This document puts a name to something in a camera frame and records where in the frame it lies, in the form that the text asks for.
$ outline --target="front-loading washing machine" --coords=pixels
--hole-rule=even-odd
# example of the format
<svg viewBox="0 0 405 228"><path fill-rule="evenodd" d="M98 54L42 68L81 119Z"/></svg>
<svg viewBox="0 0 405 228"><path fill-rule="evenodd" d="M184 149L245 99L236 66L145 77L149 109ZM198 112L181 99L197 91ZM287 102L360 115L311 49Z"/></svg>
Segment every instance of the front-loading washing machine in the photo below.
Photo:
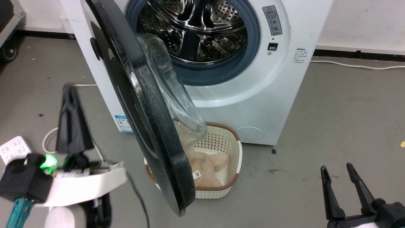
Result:
<svg viewBox="0 0 405 228"><path fill-rule="evenodd" d="M115 2L134 33L163 40L205 121L233 128L242 142L276 145L333 0ZM132 132L86 12L63 6L116 126Z"/></svg>
<svg viewBox="0 0 405 228"><path fill-rule="evenodd" d="M167 1L133 1L127 18L113 0L61 3L117 126L182 216L196 195L185 151L205 122L277 142L331 1Z"/></svg>

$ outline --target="laundry basket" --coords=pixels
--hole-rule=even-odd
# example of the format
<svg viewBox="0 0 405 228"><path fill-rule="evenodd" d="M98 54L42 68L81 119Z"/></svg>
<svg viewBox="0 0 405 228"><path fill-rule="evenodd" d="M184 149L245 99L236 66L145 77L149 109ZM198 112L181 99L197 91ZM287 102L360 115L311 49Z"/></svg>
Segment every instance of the laundry basket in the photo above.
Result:
<svg viewBox="0 0 405 228"><path fill-rule="evenodd" d="M236 132L227 126L215 123L207 123L207 127L207 135L194 146L195 150L208 155L227 153L229 155L229 163L222 170L215 173L215 176L224 186L196 187L196 199L218 199L228 194L232 185L238 179L242 164L242 144ZM149 179L159 188L146 159L145 172Z"/></svg>

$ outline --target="tag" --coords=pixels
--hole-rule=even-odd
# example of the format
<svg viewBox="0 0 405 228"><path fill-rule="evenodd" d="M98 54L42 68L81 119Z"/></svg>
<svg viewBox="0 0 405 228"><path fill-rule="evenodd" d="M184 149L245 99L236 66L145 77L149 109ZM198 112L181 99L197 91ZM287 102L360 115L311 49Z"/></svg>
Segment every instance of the tag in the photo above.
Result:
<svg viewBox="0 0 405 228"><path fill-rule="evenodd" d="M200 171L195 171L195 172L193 172L193 178L194 178L194 180L196 180L196 179L198 179L198 178L200 178L201 177L201 173L200 173Z"/></svg>

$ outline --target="white cable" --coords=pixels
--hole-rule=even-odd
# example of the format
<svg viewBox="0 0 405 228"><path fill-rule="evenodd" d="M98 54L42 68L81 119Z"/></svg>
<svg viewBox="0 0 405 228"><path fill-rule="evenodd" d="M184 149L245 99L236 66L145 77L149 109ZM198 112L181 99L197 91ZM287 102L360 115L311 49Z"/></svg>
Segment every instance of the white cable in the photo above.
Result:
<svg viewBox="0 0 405 228"><path fill-rule="evenodd" d="M73 86L97 86L97 84L73 84Z"/></svg>
<svg viewBox="0 0 405 228"><path fill-rule="evenodd" d="M311 60L311 62L327 62L327 63L337 64L337 65L341 65L341 66L345 66L345 67L357 67L357 68L365 68L365 69L370 69L370 70L388 70L388 69L394 69L394 68L405 68L405 66L367 67L367 66L349 65L349 64L333 62L333 61L328 61L328 60Z"/></svg>
<svg viewBox="0 0 405 228"><path fill-rule="evenodd" d="M43 149L43 150L45 151L45 153L47 153L47 154L54 154L54 153L56 153L56 151L48 151L48 150L45 148L45 141L47 140L47 138L49 137L49 135L50 135L52 132L56 131L57 129L58 129L57 127L55 127L54 129L52 129L50 132L48 132L48 134L45 135L44 140L42 140L42 149Z"/></svg>
<svg viewBox="0 0 405 228"><path fill-rule="evenodd" d="M97 84L73 84L73 86L97 86ZM43 149L44 152L47 153L47 154L55 154L55 153L56 153L56 151L48 151L48 150L45 148L45 141L47 140L47 138L49 137L49 135L52 134L52 132L56 131L57 129L58 129L57 127L55 127L54 129L52 129L50 132L48 132L48 133L45 135L44 140L42 140L42 149ZM104 159L103 159L103 157L102 157L102 155L101 155L100 150L98 149L97 144L96 144L93 140L92 140L92 142L93 142L94 148L96 149L96 151L97 151L97 153L98 153L98 156L100 157L101 162L104 162Z"/></svg>
<svg viewBox="0 0 405 228"><path fill-rule="evenodd" d="M48 150L45 148L45 141L47 140L47 138L49 137L49 135L50 135L52 132L56 131L57 129L58 129L58 128L55 127L55 128L52 129L50 132L48 132L48 133L45 135L44 140L42 141L42 149L43 149L43 150L45 151L45 153L47 153L47 154L55 154L55 153L57 153L56 151L48 151ZM104 162L104 159L103 159L103 157L102 157L102 155L101 155L100 150L98 149L97 144L96 144L93 140L92 140L92 142L93 142L94 148L96 149L96 151L97 151L97 153L98 153L98 156L100 157L101 162Z"/></svg>

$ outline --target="blue label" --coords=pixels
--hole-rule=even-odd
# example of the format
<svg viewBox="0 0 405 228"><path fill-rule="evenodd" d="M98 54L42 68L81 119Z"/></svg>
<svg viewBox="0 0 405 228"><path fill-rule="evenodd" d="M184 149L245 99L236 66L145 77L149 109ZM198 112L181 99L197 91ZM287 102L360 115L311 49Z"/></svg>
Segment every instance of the blue label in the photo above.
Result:
<svg viewBox="0 0 405 228"><path fill-rule="evenodd" d="M117 119L118 125L123 132L133 132L131 129L131 125L129 124L126 116L115 116Z"/></svg>

